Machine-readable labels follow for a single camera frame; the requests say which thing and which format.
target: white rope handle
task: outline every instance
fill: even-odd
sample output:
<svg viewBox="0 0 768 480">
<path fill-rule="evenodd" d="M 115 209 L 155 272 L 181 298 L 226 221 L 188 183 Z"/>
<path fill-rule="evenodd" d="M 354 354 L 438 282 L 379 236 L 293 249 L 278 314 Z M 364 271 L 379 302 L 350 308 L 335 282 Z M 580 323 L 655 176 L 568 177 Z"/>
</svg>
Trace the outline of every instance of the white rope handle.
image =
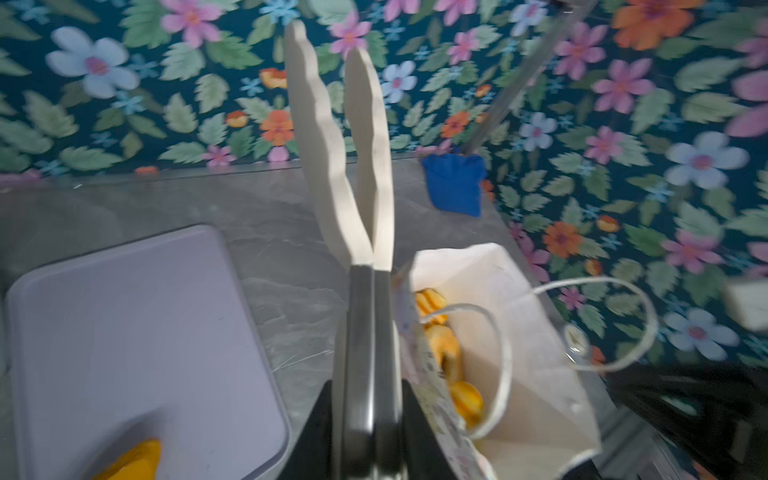
<svg viewBox="0 0 768 480">
<path fill-rule="evenodd" d="M 453 305 L 448 305 L 425 316 L 423 322 L 428 322 L 444 313 L 453 313 L 459 310 L 471 310 L 472 312 L 477 312 L 485 317 L 486 321 L 488 321 L 491 328 L 494 330 L 496 338 L 498 338 L 498 348 L 501 353 L 496 397 L 493 399 L 490 411 L 485 416 L 485 419 L 480 425 L 477 425 L 473 430 L 468 432 L 470 439 L 478 440 L 486 436 L 494 427 L 496 427 L 502 420 L 504 412 L 507 410 L 509 394 L 512 388 L 512 345 L 507 336 L 502 332 L 502 328 L 498 324 L 496 317 L 481 306 L 472 305 L 471 303 L 454 303 Z"/>
<path fill-rule="evenodd" d="M 554 290 L 563 286 L 603 282 L 617 283 L 619 285 L 625 286 L 640 297 L 640 300 L 643 303 L 643 307 L 645 308 L 645 332 L 643 333 L 642 338 L 640 338 L 640 342 L 635 345 L 634 348 L 627 353 L 627 355 L 621 357 L 615 362 L 596 366 L 573 364 L 572 367 L 576 370 L 592 372 L 615 372 L 617 370 L 627 368 L 629 365 L 638 361 L 652 347 L 654 340 L 656 339 L 656 334 L 659 331 L 659 317 L 656 315 L 656 309 L 654 308 L 654 305 L 650 301 L 648 295 L 632 283 L 625 282 L 624 280 L 620 280 L 618 278 L 613 278 L 612 276 L 584 276 L 581 278 L 572 278 L 569 280 L 558 280 L 537 286 L 532 291 L 534 294 L 538 295 L 539 293 L 544 293 L 548 290 Z"/>
</svg>

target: white flower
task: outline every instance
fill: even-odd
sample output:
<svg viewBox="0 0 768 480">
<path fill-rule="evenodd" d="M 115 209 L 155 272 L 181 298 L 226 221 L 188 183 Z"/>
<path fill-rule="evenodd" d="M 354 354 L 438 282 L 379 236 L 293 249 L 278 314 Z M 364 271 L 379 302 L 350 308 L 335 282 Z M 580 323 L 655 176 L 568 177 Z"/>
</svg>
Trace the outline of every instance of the white flower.
<svg viewBox="0 0 768 480">
<path fill-rule="evenodd" d="M 664 178 L 673 185 L 688 185 L 693 181 L 706 190 L 722 187 L 728 182 L 722 170 L 741 168 L 750 161 L 743 148 L 727 147 L 728 136 L 706 131 L 694 138 L 694 144 L 675 144 L 667 150 L 667 158 L 681 164 L 672 167 Z"/>
<path fill-rule="evenodd" d="M 90 96 L 112 98 L 116 86 L 122 90 L 139 86 L 134 71 L 118 67 L 128 60 L 128 52 L 119 41 L 101 38 L 94 43 L 75 27 L 57 28 L 51 39 L 61 50 L 45 56 L 48 67 L 62 77 L 85 75 L 83 90 Z"/>
<path fill-rule="evenodd" d="M 538 25 L 547 16 L 546 2 L 540 0 L 525 0 L 523 5 L 518 5 L 512 10 L 509 21 L 515 24 L 512 36 L 523 35 L 529 26 Z"/>
<path fill-rule="evenodd" d="M 404 61 L 400 65 L 388 65 L 384 69 L 382 93 L 384 100 L 389 104 L 396 104 L 402 100 L 402 93 L 416 86 L 416 77 L 411 75 L 416 67 L 414 61 Z"/>
<path fill-rule="evenodd" d="M 715 317 L 706 310 L 688 310 L 688 318 L 679 313 L 668 313 L 664 322 L 675 332 L 668 333 L 670 343 L 684 352 L 697 349 L 710 360 L 725 360 L 728 355 L 720 345 L 736 346 L 739 336 L 727 326 L 717 325 Z"/>
<path fill-rule="evenodd" d="M 541 149 L 552 146 L 552 133 L 558 127 L 558 122 L 554 118 L 547 118 L 540 111 L 531 116 L 531 123 L 523 124 L 520 127 L 520 135 L 526 137 L 525 151 L 534 151 L 536 147 Z"/>
</svg>

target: tongs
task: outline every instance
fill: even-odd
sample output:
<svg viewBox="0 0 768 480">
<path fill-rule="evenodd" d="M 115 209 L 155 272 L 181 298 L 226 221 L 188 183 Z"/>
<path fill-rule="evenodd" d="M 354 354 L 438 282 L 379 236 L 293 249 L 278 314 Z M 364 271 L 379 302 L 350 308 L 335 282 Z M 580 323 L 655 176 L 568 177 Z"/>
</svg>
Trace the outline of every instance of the tongs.
<svg viewBox="0 0 768 480">
<path fill-rule="evenodd" d="M 326 245 L 349 269 L 349 310 L 337 330 L 333 366 L 333 477 L 395 477 L 402 392 L 390 314 L 394 201 L 381 86 L 368 52 L 352 50 L 344 86 L 358 154 L 355 196 L 344 139 L 302 22 L 286 27 L 285 49 L 291 117 L 315 216 Z"/>
</svg>

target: flower center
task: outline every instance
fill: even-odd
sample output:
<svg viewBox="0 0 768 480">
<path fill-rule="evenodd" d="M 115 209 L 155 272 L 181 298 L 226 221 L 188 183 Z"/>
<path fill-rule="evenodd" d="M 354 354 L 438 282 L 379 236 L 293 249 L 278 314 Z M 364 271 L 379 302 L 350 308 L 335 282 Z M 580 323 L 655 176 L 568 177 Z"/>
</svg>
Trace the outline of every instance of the flower center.
<svg viewBox="0 0 768 480">
<path fill-rule="evenodd" d="M 525 11 L 525 17 L 530 18 L 532 17 L 536 12 L 538 12 L 538 5 L 531 5 L 528 7 L 528 10 Z"/>
<path fill-rule="evenodd" d="M 704 329 L 700 326 L 689 326 L 688 335 L 690 335 L 690 338 L 695 340 L 704 340 L 707 338 L 707 332 L 705 332 Z"/>
<path fill-rule="evenodd" d="M 655 20 L 656 18 L 663 17 L 667 14 L 669 5 L 667 0 L 651 0 L 645 4 L 643 13 L 648 20 Z"/>
<path fill-rule="evenodd" d="M 712 167 L 712 157 L 709 155 L 697 155 L 690 159 L 690 166 L 696 170 L 709 170 Z"/>
<path fill-rule="evenodd" d="M 200 20 L 200 17 L 197 16 L 197 12 L 194 12 L 194 11 L 187 12 L 186 14 L 184 14 L 184 18 L 187 20 L 187 23 L 190 25 L 198 25 L 202 22 L 202 20 Z"/>
<path fill-rule="evenodd" d="M 86 58 L 85 67 L 94 75 L 106 75 L 109 72 L 107 62 L 96 57 Z"/>
</svg>

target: pink flower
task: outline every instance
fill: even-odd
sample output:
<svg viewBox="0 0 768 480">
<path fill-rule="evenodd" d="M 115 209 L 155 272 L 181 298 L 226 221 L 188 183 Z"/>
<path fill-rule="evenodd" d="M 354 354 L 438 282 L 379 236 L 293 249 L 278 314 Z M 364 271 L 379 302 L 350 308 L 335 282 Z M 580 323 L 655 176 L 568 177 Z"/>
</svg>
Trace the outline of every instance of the pink flower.
<svg viewBox="0 0 768 480">
<path fill-rule="evenodd" d="M 456 23 L 461 14 L 469 15 L 478 9 L 477 0 L 438 0 L 435 10 L 445 12 L 442 22 L 445 26 Z"/>
<path fill-rule="evenodd" d="M 749 242 L 746 248 L 753 257 L 763 262 L 768 262 L 768 242 Z M 768 263 L 753 266 L 746 271 L 747 278 L 758 278 L 761 276 L 768 276 Z"/>
<path fill-rule="evenodd" d="M 517 240 L 518 245 L 520 246 L 520 251 L 525 255 L 525 259 L 528 261 L 528 265 L 531 267 L 531 271 L 536 279 L 540 282 L 548 282 L 549 273 L 547 273 L 547 270 L 544 270 L 540 265 L 546 265 L 549 259 L 552 258 L 552 254 L 546 250 L 536 250 L 533 240 L 531 240 L 525 232 L 520 232 L 515 235 L 513 231 L 512 235 L 515 237 L 515 240 Z"/>
<path fill-rule="evenodd" d="M 422 0 L 387 0 L 384 6 L 384 20 L 391 22 L 400 12 L 416 13 L 422 6 Z"/>
<path fill-rule="evenodd" d="M 760 68 L 768 63 L 768 18 L 759 20 L 756 25 L 759 36 L 739 43 L 735 50 L 750 54 L 744 65 L 749 68 Z"/>
<path fill-rule="evenodd" d="M 346 59 L 346 56 L 354 48 L 368 50 L 368 42 L 360 37 L 371 31 L 371 22 L 361 22 L 357 10 L 353 9 L 343 23 L 334 23 L 329 27 L 329 30 L 331 35 L 340 38 L 331 44 L 333 53 L 340 53 Z"/>
<path fill-rule="evenodd" d="M 448 49 L 448 55 L 451 55 L 451 65 L 456 65 L 460 61 L 467 61 L 472 56 L 472 52 L 480 46 L 475 29 L 467 32 L 459 32 L 453 38 L 456 45 Z"/>
<path fill-rule="evenodd" d="M 281 162 L 288 160 L 288 149 L 285 147 L 272 147 L 266 159 L 270 162 Z"/>
<path fill-rule="evenodd" d="M 569 310 L 581 310 L 584 303 L 587 301 L 587 297 L 581 295 L 577 286 L 571 288 L 561 288 L 562 295 L 558 297 L 562 303 L 565 303 L 565 308 Z"/>
<path fill-rule="evenodd" d="M 237 157 L 230 154 L 232 149 L 229 147 L 217 147 L 216 145 L 208 145 L 208 152 L 202 154 L 200 157 L 203 160 L 208 160 L 206 167 L 226 167 L 230 163 L 237 160 Z"/>
<path fill-rule="evenodd" d="M 627 65 L 624 60 L 613 60 L 608 67 L 608 76 L 613 80 L 600 80 L 592 85 L 592 90 L 603 94 L 594 104 L 596 111 L 615 109 L 622 114 L 632 112 L 634 98 L 632 95 L 643 95 L 654 89 L 654 83 L 643 79 L 650 70 L 650 59 L 641 58 Z"/>
<path fill-rule="evenodd" d="M 605 58 L 605 50 L 595 47 L 605 37 L 608 25 L 599 25 L 590 30 L 584 22 L 578 22 L 571 31 L 571 41 L 562 41 L 554 52 L 561 57 L 554 74 L 568 74 L 574 80 L 581 80 L 587 71 L 587 63 L 595 63 Z"/>
<path fill-rule="evenodd" d="M 600 127 L 597 137 L 587 139 L 587 145 L 591 145 L 592 148 L 587 150 L 584 156 L 594 158 L 600 165 L 607 165 L 612 157 L 616 158 L 624 153 L 621 147 L 622 136 L 622 133 L 612 131 L 609 127 Z"/>
<path fill-rule="evenodd" d="M 712 251 L 717 244 L 716 238 L 697 237 L 687 230 L 678 229 L 677 242 L 666 240 L 661 247 L 669 252 L 668 264 L 684 265 L 689 272 L 698 274 L 704 270 L 705 263 L 723 262 L 723 258 Z"/>
<path fill-rule="evenodd" d="M 442 142 L 440 142 L 440 145 L 438 147 L 432 145 L 431 147 L 422 147 L 419 145 L 416 147 L 416 153 L 420 157 L 428 157 L 429 155 L 435 154 L 435 155 L 445 155 L 448 152 L 451 151 L 451 146 L 453 145 L 453 140 L 450 138 L 446 138 Z"/>
<path fill-rule="evenodd" d="M 733 81 L 733 93 L 751 101 L 768 101 L 768 71 L 754 71 Z M 768 131 L 768 103 L 757 105 L 730 121 L 731 137 L 757 137 Z"/>
<path fill-rule="evenodd" d="M 198 5 L 197 0 L 162 0 L 163 6 L 176 15 L 165 15 L 160 24 L 170 33 L 184 30 L 184 41 L 192 48 L 200 48 L 203 38 L 219 41 L 219 29 L 211 22 L 221 16 L 213 4 Z"/>
</svg>

